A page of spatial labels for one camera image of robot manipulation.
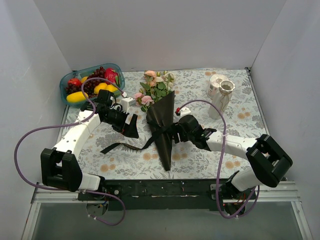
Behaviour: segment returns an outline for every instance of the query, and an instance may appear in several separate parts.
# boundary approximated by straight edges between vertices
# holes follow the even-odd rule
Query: pink rose
[[[147,76],[153,77],[154,79],[157,77],[157,74],[156,74],[155,71],[150,71],[149,70],[149,71],[146,71],[144,74],[147,75]]]
[[[155,85],[157,85],[157,82],[155,80],[152,80],[150,82],[150,87],[154,87]]]
[[[149,106],[150,104],[153,104],[153,103],[154,103],[154,101],[152,100],[152,98],[150,96],[144,96],[141,99],[141,104],[143,104],[143,105]]]
[[[133,98],[137,100],[141,96],[142,96],[142,93],[141,92],[137,92],[135,95],[133,95]]]

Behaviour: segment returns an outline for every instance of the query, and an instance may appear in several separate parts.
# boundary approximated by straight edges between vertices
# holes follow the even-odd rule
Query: fruit bowl
[[[78,102],[75,102],[75,103],[72,103],[72,102],[68,102],[67,101],[67,96],[68,96],[68,93],[66,91],[66,88],[68,87],[68,81],[70,79],[79,79],[81,81],[81,79],[83,77],[89,77],[92,73],[94,73],[96,71],[96,69],[100,69],[100,67],[104,68],[105,70],[108,69],[108,68],[112,68],[115,70],[116,73],[118,73],[118,87],[120,89],[124,89],[125,87],[125,78],[124,78],[124,75],[120,69],[120,67],[116,64],[113,64],[113,63],[106,63],[106,64],[102,64],[102,65],[98,65],[98,66],[93,66],[93,67],[89,67],[89,68],[85,68],[85,69],[82,69],[82,70],[79,70],[79,71],[74,71],[74,72],[71,72],[71,73],[68,73],[67,75],[65,75],[61,81],[60,81],[60,93],[61,93],[61,99],[63,101],[64,104],[66,105],[69,105],[69,106],[74,106],[74,107],[81,107],[82,104],[84,104],[86,101],[78,101]],[[117,91],[114,91],[113,92],[114,95],[116,97],[120,96],[121,95],[121,92],[119,90]]]

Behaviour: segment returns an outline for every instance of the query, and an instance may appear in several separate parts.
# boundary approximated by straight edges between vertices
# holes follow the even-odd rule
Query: bunch of red grapes
[[[93,73],[90,74],[90,76],[88,76],[87,79],[91,79],[91,78],[105,78],[105,72],[106,70],[104,69],[103,66],[100,67],[100,69],[96,69]],[[103,80],[100,79],[94,79],[91,80],[89,82],[87,82],[83,89],[84,92],[88,94],[89,98],[93,98],[96,97],[97,95],[95,94],[95,87],[98,86],[100,83],[103,83]],[[80,92],[81,91],[81,85],[80,86],[76,86],[72,83],[69,83],[68,86],[65,88],[66,93],[69,94],[73,94],[76,92]]]

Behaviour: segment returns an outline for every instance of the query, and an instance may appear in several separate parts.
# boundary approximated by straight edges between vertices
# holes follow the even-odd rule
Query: gray wall
[[[34,0],[69,66],[252,66],[286,0]]]
[[[36,127],[59,124],[64,106],[59,80],[70,71],[32,0],[0,0],[0,232],[1,239],[20,239],[34,188],[14,166],[19,138]],[[41,182],[40,153],[53,145],[57,130],[28,137],[18,152],[23,173]]]
[[[320,2],[287,0],[252,67],[270,133],[292,157],[288,176],[320,238]]]

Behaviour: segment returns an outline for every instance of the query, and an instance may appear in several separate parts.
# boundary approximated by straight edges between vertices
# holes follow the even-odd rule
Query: yellow mango
[[[112,84],[106,86],[105,90],[108,90],[109,92],[115,92],[118,90],[118,88],[116,88],[115,86],[113,86]]]
[[[81,83],[83,84],[85,82],[85,80],[87,80],[88,77],[87,76],[84,76],[82,79],[81,79]]]
[[[77,91],[66,96],[66,100],[68,103],[78,103],[86,100],[86,98],[83,95],[82,91]]]
[[[105,82],[100,83],[94,88],[94,94],[98,94],[101,89],[105,90],[108,85]]]

